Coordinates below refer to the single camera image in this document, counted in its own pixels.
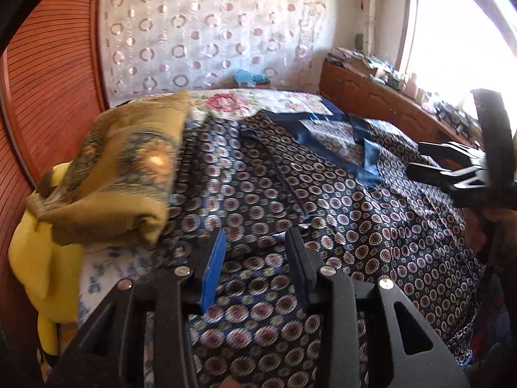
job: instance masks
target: bed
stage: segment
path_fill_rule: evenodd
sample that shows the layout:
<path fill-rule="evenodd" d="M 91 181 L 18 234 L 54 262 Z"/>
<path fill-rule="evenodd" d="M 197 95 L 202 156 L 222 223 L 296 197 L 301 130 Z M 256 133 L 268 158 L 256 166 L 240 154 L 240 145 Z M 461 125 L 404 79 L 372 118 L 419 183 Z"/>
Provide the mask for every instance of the bed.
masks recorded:
<path fill-rule="evenodd" d="M 390 277 L 458 365 L 470 361 L 485 269 L 465 246 L 462 212 L 448 195 L 405 178 L 409 161 L 435 164 L 412 140 L 307 93 L 230 89 L 191 97 L 194 120 L 185 126 L 160 241 L 154 250 L 84 255 L 79 324 L 119 279 L 188 256 L 192 238 L 222 224 L 228 246 L 216 302 L 190 321 L 200 385 L 231 374 L 246 387 L 310 386 L 321 319 L 297 306 L 282 244 L 287 228 L 305 226 L 306 246 L 328 265 L 364 281 Z M 367 385 L 364 320 L 358 325 Z"/>

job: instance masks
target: yellow blanket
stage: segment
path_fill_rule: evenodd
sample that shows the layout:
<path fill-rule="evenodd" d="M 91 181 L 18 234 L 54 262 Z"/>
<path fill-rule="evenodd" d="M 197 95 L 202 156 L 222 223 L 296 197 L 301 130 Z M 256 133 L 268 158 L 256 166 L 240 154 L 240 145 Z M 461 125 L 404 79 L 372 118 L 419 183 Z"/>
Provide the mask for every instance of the yellow blanket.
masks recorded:
<path fill-rule="evenodd" d="M 52 183 L 63 179 L 69 163 L 53 168 Z M 79 244 L 52 242 L 52 226 L 25 211 L 9 246 L 9 264 L 23 284 L 38 315 L 38 334 L 46 353 L 58 355 L 56 323 L 75 322 L 78 314 L 79 274 L 83 249 Z"/>
<path fill-rule="evenodd" d="M 152 246 L 167 220 L 186 92 L 136 101 L 96 120 L 78 156 L 34 192 L 9 246 L 9 263 L 39 312 L 43 350 L 58 355 L 56 323 L 77 320 L 83 246 Z"/>

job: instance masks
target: bright window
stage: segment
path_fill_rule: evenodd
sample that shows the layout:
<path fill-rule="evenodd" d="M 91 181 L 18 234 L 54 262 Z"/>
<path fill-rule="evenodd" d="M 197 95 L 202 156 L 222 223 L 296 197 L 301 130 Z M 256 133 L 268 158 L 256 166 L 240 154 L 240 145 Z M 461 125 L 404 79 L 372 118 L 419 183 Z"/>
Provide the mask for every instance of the bright window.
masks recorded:
<path fill-rule="evenodd" d="M 470 90 L 496 90 L 515 131 L 516 67 L 501 33 L 474 0 L 418 0 L 407 71 L 417 74 L 419 87 L 438 92 L 452 105 L 464 101 L 464 110 L 474 117 Z"/>

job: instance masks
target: black clamp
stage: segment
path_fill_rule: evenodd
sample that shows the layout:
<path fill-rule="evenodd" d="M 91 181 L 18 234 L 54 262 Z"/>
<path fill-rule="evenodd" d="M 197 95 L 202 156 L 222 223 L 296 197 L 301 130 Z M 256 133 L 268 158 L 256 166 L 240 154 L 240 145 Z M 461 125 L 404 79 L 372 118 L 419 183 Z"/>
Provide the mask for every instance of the black clamp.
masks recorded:
<path fill-rule="evenodd" d="M 286 232 L 285 251 L 298 303 L 306 313 L 322 314 L 314 386 L 360 386 L 357 311 L 362 311 L 369 386 L 469 387 L 438 334 L 391 279 L 361 282 L 325 265 L 317 251 L 304 246 L 298 228 Z"/>
<path fill-rule="evenodd" d="M 144 386 L 145 325 L 153 311 L 156 388 L 197 387 L 188 315 L 202 315 L 214 302 L 226 234 L 216 229 L 198 245 L 187 265 L 161 271 L 148 281 L 118 281 L 65 350 L 47 386 Z"/>
<path fill-rule="evenodd" d="M 457 207 L 469 207 L 477 213 L 487 242 L 478 254 L 485 264 L 503 264 L 517 255 L 517 250 L 504 246 L 503 228 L 486 220 L 481 210 L 499 206 L 517 210 L 517 182 L 510 121 L 502 96 L 491 90 L 472 90 L 486 152 L 459 143 L 418 143 L 421 155 L 431 156 L 443 164 L 448 159 L 460 169 L 432 167 L 409 163 L 409 179 L 439 187 L 449 194 Z"/>

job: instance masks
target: curtain with circle pattern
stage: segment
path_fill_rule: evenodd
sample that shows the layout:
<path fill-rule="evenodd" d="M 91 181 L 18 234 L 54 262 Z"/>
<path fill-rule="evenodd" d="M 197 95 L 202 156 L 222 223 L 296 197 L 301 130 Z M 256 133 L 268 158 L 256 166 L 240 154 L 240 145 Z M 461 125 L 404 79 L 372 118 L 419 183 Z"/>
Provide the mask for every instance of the curtain with circle pattern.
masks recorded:
<path fill-rule="evenodd" d="M 101 0 L 110 105 L 179 89 L 232 87 L 236 69 L 304 90 L 325 0 Z"/>

